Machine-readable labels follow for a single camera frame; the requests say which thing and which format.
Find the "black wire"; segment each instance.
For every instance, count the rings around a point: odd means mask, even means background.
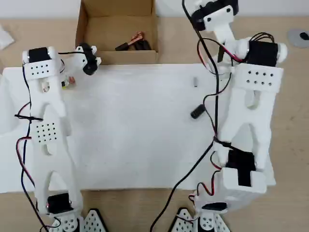
[[[63,70],[61,70],[60,73],[63,73],[63,71],[66,69],[66,65],[65,65],[63,59],[61,59],[61,62],[62,62],[62,64],[63,64]]]
[[[24,76],[24,81],[25,81],[25,84],[26,84],[27,89],[28,89],[28,92],[29,92],[29,102],[30,102],[29,105],[30,105],[30,109],[31,109],[31,106],[32,106],[31,94],[30,94],[30,88],[29,88],[29,85],[28,85],[28,82],[27,82],[27,79],[26,79],[25,67],[24,67],[24,66],[23,66],[23,76]],[[29,137],[29,135],[30,135],[30,125],[31,125],[31,120],[29,120],[28,131],[27,131],[26,137]],[[25,140],[25,142],[24,142],[24,149],[23,149],[23,163],[24,163],[24,164],[26,163],[26,147],[27,147],[27,140]],[[26,190],[26,187],[25,187],[25,184],[24,184],[24,173],[25,173],[25,170],[22,169],[22,172],[21,172],[21,186],[22,186],[22,188],[23,188],[23,191],[24,191],[24,193],[25,193],[25,196],[27,197],[27,199],[28,199],[28,201],[29,201],[29,203],[30,203],[30,205],[31,205],[31,207],[32,207],[32,209],[33,209],[35,215],[37,216],[39,222],[41,223],[42,228],[44,228],[45,231],[48,232],[47,226],[44,224],[44,222],[43,222],[41,216],[39,215],[38,211],[36,210],[36,207],[35,207],[35,205],[33,204],[32,200],[31,200],[31,198],[30,198],[30,196],[29,196],[29,194],[28,194],[28,192],[27,192],[27,190]]]
[[[222,47],[222,48],[225,48],[221,43],[219,43],[218,41],[215,41],[211,38],[203,38],[203,40],[209,40],[209,41],[212,41],[212,42],[215,42],[217,45],[219,45],[219,47]],[[197,48],[199,48],[199,44],[200,44],[201,40],[198,40],[197,42]],[[236,62],[239,62],[237,59],[235,59],[234,57],[232,57],[231,55],[229,55],[231,57],[232,60],[236,61]]]
[[[166,205],[164,206],[163,210],[161,211],[161,213],[157,216],[157,218],[153,221],[151,227],[150,227],[150,232],[153,231],[155,224],[157,223],[157,221],[160,219],[160,217],[162,217],[162,215],[164,214],[164,212],[166,211],[166,209],[169,206],[169,203],[173,197],[173,194],[176,190],[176,188],[178,187],[178,185],[180,185],[186,178],[188,178],[188,176],[194,171],[194,169],[199,165],[199,163],[201,163],[201,161],[204,159],[204,157],[207,155],[207,153],[210,151],[210,149],[213,146],[213,141],[212,143],[209,145],[209,147],[207,148],[207,150],[204,152],[204,154],[198,159],[198,161],[194,164],[194,166],[191,168],[191,170],[180,180],[177,182],[177,184],[174,186],[174,188],[172,189],[172,192],[169,195],[168,201],[166,202]]]
[[[56,217],[54,217],[54,219],[59,222],[59,225],[57,225],[57,226],[46,226],[46,227],[51,228],[51,229],[56,229],[59,226],[61,226],[61,221]]]
[[[86,55],[85,52],[58,52],[59,55],[68,55],[68,54],[84,54]]]
[[[218,93],[219,92],[219,82],[220,82],[220,80],[219,80],[219,72],[218,72],[217,65],[214,62],[213,58],[211,57],[211,54],[210,54],[210,52],[209,52],[209,50],[208,50],[208,48],[205,44],[205,41],[203,40],[202,35],[200,34],[200,32],[198,30],[196,30],[196,28],[194,26],[194,22],[192,21],[192,18],[191,18],[190,14],[189,14],[186,6],[185,6],[185,0],[182,0],[182,7],[183,7],[183,11],[184,11],[185,15],[189,19],[189,21],[190,21],[194,31],[196,32],[199,40],[201,40],[203,48],[204,48],[209,60],[211,61],[212,65],[214,67],[214,71],[215,71],[215,75],[216,75],[216,82],[217,82],[216,83],[216,93]],[[219,96],[216,96],[216,100],[215,100],[215,131],[216,131],[216,133],[218,132],[218,108],[219,108],[218,105],[219,105]]]
[[[189,15],[188,11],[187,11],[187,8],[185,6],[185,0],[182,0],[182,7],[183,7],[183,11],[185,13],[185,15],[187,16],[187,18],[189,19],[193,29],[195,30],[199,40],[201,41],[202,45],[203,45],[203,48],[209,58],[209,60],[211,61],[213,67],[214,67],[214,71],[215,71],[215,75],[216,75],[216,100],[215,100],[215,123],[214,123],[214,131],[215,131],[215,134],[218,134],[218,109],[219,109],[219,83],[220,83],[220,80],[219,80],[219,72],[218,72],[218,68],[217,68],[217,65],[216,63],[214,62],[213,58],[211,57],[211,54],[205,44],[205,41],[203,40],[203,37],[202,35],[200,34],[200,32],[198,30],[196,30],[195,26],[194,26],[194,23],[191,19],[191,16]],[[210,151],[210,149],[212,148],[213,146],[213,141],[212,143],[209,145],[209,147],[206,149],[206,151],[204,152],[204,154],[199,158],[199,160],[195,163],[195,165],[193,166],[193,168],[187,173],[187,175],[185,175],[175,186],[174,188],[172,189],[172,192],[170,193],[169,195],[169,198],[168,198],[168,201],[165,205],[165,207],[163,208],[163,210],[161,211],[161,213],[157,216],[157,218],[153,221],[151,227],[150,227],[150,232],[153,231],[153,228],[155,226],[155,224],[157,223],[157,221],[162,217],[162,215],[164,214],[164,212],[166,211],[167,207],[169,206],[169,203],[170,203],[170,200],[176,190],[176,188],[178,187],[178,185],[180,185],[193,171],[194,169],[199,165],[199,163],[204,159],[204,157],[207,155],[207,153]]]

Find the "small connector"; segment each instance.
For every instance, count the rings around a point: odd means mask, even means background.
[[[191,117],[193,119],[198,119],[205,111],[205,106],[201,104],[191,113]]]

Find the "wooden table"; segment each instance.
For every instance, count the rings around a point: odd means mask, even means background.
[[[76,20],[0,20],[16,43],[0,51],[4,66],[21,65],[21,52],[40,46],[55,46],[58,51],[74,49]],[[284,62],[285,77],[278,94],[273,117],[271,159],[277,185],[250,206],[225,215],[234,232],[290,232],[309,228],[309,49],[291,47],[286,33],[291,28],[309,30],[308,17],[240,17],[232,25],[237,38],[265,31],[277,42],[286,43],[289,56]],[[185,18],[159,19],[159,61],[196,63],[197,37]],[[209,44],[211,51],[217,47]],[[84,212],[98,208],[111,232],[145,232],[164,207],[168,189],[87,191]],[[178,207],[190,206],[190,191],[177,191],[157,230],[165,232]],[[22,193],[0,194],[0,224],[3,231],[39,230],[29,203]]]

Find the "open cardboard box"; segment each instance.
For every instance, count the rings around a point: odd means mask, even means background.
[[[76,31],[76,46],[95,45],[102,64],[155,64],[157,61],[157,18],[154,0],[82,0]],[[115,51],[138,31],[152,50]]]

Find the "white sheet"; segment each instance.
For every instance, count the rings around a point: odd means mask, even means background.
[[[14,75],[7,78],[17,112],[28,102],[28,90],[21,68],[12,70]],[[76,80],[74,89],[64,91],[64,99],[72,125],[69,148],[82,189],[171,188],[212,141],[208,117],[190,117],[203,97],[215,91],[215,77],[200,64],[101,66],[94,76],[81,74]],[[220,116],[228,93],[220,97]],[[213,112],[214,99],[207,106]],[[17,130],[0,137],[0,192],[22,190],[15,142],[26,135],[27,127],[27,121],[21,121]],[[251,149],[248,133],[243,128],[235,145]],[[210,181],[214,168],[209,155],[179,188],[195,189],[199,181]],[[30,172],[32,162],[30,142],[26,161]],[[275,183],[270,162],[266,176],[269,184]],[[26,186],[33,190],[28,181]],[[63,188],[61,179],[53,176],[51,189]]]

